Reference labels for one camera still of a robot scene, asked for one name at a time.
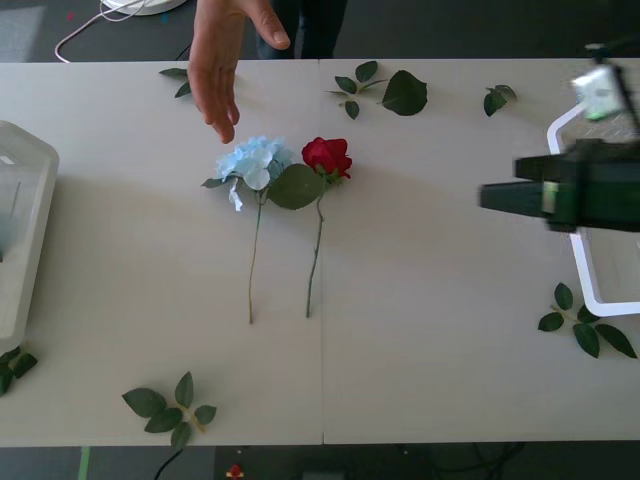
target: black pants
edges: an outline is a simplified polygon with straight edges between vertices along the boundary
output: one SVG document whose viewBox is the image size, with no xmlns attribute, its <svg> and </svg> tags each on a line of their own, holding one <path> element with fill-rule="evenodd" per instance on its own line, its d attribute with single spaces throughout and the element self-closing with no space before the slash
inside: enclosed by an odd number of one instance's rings
<svg viewBox="0 0 640 480">
<path fill-rule="evenodd" d="M 331 58 L 342 27 L 347 0 L 271 0 L 291 46 L 276 50 L 258 35 L 258 55 L 263 60 L 294 58 L 298 25 L 302 30 L 302 58 Z"/>
</svg>

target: green leaf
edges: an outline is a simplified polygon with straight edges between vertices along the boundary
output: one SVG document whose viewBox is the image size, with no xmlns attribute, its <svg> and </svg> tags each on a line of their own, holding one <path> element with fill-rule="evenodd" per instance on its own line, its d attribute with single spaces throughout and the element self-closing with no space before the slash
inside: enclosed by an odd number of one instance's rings
<svg viewBox="0 0 640 480">
<path fill-rule="evenodd" d="M 162 70 L 160 74 L 166 75 L 167 77 L 172 77 L 172 78 L 187 78 L 187 69 L 186 68 L 167 68 L 166 70 Z"/>
<path fill-rule="evenodd" d="M 194 415 L 200 422 L 200 425 L 209 425 L 213 421 L 213 417 L 216 416 L 216 411 L 218 409 L 216 407 L 212 407 L 211 405 L 202 405 L 196 408 Z"/>
<path fill-rule="evenodd" d="M 189 408 L 193 403 L 193 377 L 191 372 L 187 372 L 176 386 L 176 402 L 185 408 Z"/>
<path fill-rule="evenodd" d="M 279 207 L 298 210 L 313 202 L 322 191 L 322 178 L 307 165 L 288 166 L 267 190 L 267 198 Z"/>
<path fill-rule="evenodd" d="M 366 85 L 363 85 L 362 87 L 360 87 L 359 92 L 362 93 L 365 90 L 373 87 L 374 85 L 377 85 L 379 83 L 384 83 L 384 82 L 386 82 L 386 80 L 376 80 L 375 82 L 367 83 Z"/>
<path fill-rule="evenodd" d="M 201 186 L 205 188 L 216 188 L 221 185 L 224 185 L 232 178 L 233 177 L 231 175 L 229 175 L 226 179 L 224 179 L 224 181 L 221 178 L 208 178 Z"/>
<path fill-rule="evenodd" d="M 191 93 L 191 85 L 189 85 L 189 81 L 186 81 L 182 84 L 182 86 L 176 92 L 176 98 L 184 97 Z"/>
<path fill-rule="evenodd" d="M 602 338 L 609 342 L 611 346 L 620 353 L 630 358 L 638 358 L 625 334 L 616 327 L 601 323 L 600 325 L 596 325 L 596 332 L 602 335 Z"/>
<path fill-rule="evenodd" d="M 187 446 L 190 437 L 191 427 L 186 422 L 180 422 L 171 434 L 171 446 L 176 450 L 182 450 Z"/>
<path fill-rule="evenodd" d="M 148 433 L 164 433 L 176 428 L 182 421 L 182 412 L 178 408 L 167 408 L 166 410 L 156 413 L 147 426 L 144 427 L 144 431 Z"/>
<path fill-rule="evenodd" d="M 377 71 L 378 62 L 372 60 L 370 62 L 363 63 L 356 68 L 356 78 L 360 83 L 364 83 L 371 80 Z"/>
<path fill-rule="evenodd" d="M 573 326 L 573 333 L 576 336 L 578 345 L 593 358 L 598 358 L 598 355 L 600 355 L 600 341 L 593 327 L 586 323 L 578 323 Z"/>
<path fill-rule="evenodd" d="M 23 354 L 13 366 L 13 375 L 16 378 L 22 378 L 25 373 L 36 366 L 38 360 L 30 353 Z"/>
<path fill-rule="evenodd" d="M 122 398 L 137 415 L 150 418 L 167 408 L 167 401 L 150 388 L 136 388 L 125 393 Z"/>
<path fill-rule="evenodd" d="M 5 353 L 0 357 L 0 363 L 9 363 L 11 360 L 20 355 L 20 347 L 16 347 L 13 350 Z"/>
<path fill-rule="evenodd" d="M 564 283 L 559 283 L 553 292 L 556 303 L 562 310 L 569 310 L 573 306 L 573 293 Z"/>
<path fill-rule="evenodd" d="M 347 93 L 355 94 L 358 91 L 356 82 L 351 80 L 349 77 L 336 77 L 336 83 Z"/>
<path fill-rule="evenodd" d="M 558 312 L 545 315 L 538 323 L 538 330 L 543 332 L 555 332 L 564 324 L 564 317 Z"/>
<path fill-rule="evenodd" d="M 580 320 L 582 323 L 593 323 L 600 320 L 600 317 L 591 313 L 587 306 L 583 305 L 582 308 L 578 311 L 578 320 Z"/>
<path fill-rule="evenodd" d="M 0 364 L 0 397 L 7 393 L 13 380 L 13 372 L 5 363 Z"/>
<path fill-rule="evenodd" d="M 500 92 L 507 100 L 518 100 L 516 92 L 509 85 L 496 85 L 496 90 Z"/>
<path fill-rule="evenodd" d="M 488 88 L 489 93 L 484 97 L 484 113 L 490 117 L 507 104 L 505 98 L 493 88 Z"/>
<path fill-rule="evenodd" d="M 360 106 L 353 100 L 349 100 L 344 104 L 344 109 L 347 111 L 347 115 L 351 117 L 352 120 L 358 118 L 358 114 L 360 113 Z"/>
<path fill-rule="evenodd" d="M 427 84 L 406 70 L 396 72 L 384 92 L 382 106 L 402 116 L 420 113 L 427 104 Z"/>
</svg>

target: dark floor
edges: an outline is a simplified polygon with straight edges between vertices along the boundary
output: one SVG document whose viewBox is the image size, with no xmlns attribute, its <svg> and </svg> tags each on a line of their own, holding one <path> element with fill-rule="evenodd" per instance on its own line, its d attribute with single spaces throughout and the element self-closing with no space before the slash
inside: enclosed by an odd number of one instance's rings
<svg viewBox="0 0 640 480">
<path fill-rule="evenodd" d="M 167 15 L 99 21 L 64 49 L 72 61 L 173 60 L 189 44 L 195 0 Z M 98 0 L 0 0 L 0 62 L 56 61 L 56 43 Z M 583 56 L 587 43 L 638 33 L 637 0 L 349 0 L 338 58 Z M 256 58 L 249 24 L 243 58 Z M 640 47 L 626 52 L 640 55 Z"/>
<path fill-rule="evenodd" d="M 72 61 L 173 60 L 189 45 L 195 3 L 188 0 L 162 16 L 119 24 L 99 21 L 65 47 L 64 55 Z M 55 44 L 97 10 L 97 0 L 0 0 L 0 62 L 56 61 Z M 583 56 L 586 43 L 638 31 L 638 0 L 349 0 L 336 56 L 576 57 Z M 640 56 L 640 48 L 622 53 Z M 254 31 L 249 24 L 243 58 L 255 57 Z M 481 453 L 495 458 L 502 448 L 483 445 Z M 87 478 L 150 480 L 169 455 L 168 448 L 94 448 Z M 639 456 L 640 442 L 529 444 L 507 464 L 502 479 L 636 478 Z M 438 480 L 431 470 L 434 463 L 441 468 L 461 468 L 477 459 L 469 444 L 190 447 L 162 479 L 222 480 L 236 462 L 243 465 L 247 480 L 303 479 L 303 472 L 320 470 L 343 471 L 350 480 Z M 76 479 L 79 463 L 79 448 L 0 449 L 0 480 Z M 486 475 L 484 469 L 477 469 L 441 478 L 482 480 Z"/>
</svg>

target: hand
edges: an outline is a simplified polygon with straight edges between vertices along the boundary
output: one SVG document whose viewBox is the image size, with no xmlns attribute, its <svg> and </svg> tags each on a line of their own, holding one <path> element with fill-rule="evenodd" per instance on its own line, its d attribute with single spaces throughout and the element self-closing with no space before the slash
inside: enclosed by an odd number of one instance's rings
<svg viewBox="0 0 640 480">
<path fill-rule="evenodd" d="M 269 0 L 198 0 L 189 56 L 189 83 L 196 106 L 222 143 L 235 135 L 240 112 L 233 94 L 245 17 L 273 48 L 289 48 L 287 36 Z"/>
</svg>

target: person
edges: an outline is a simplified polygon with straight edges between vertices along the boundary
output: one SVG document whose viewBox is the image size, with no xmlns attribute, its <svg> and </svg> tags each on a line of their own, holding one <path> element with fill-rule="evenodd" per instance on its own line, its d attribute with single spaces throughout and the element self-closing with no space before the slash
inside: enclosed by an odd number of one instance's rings
<svg viewBox="0 0 640 480">
<path fill-rule="evenodd" d="M 263 59 L 294 58 L 300 20 L 302 58 L 333 55 L 347 0 L 198 0 L 189 55 L 189 83 L 196 106 L 223 143 L 240 120 L 233 84 L 245 18 L 258 33 Z"/>
</svg>

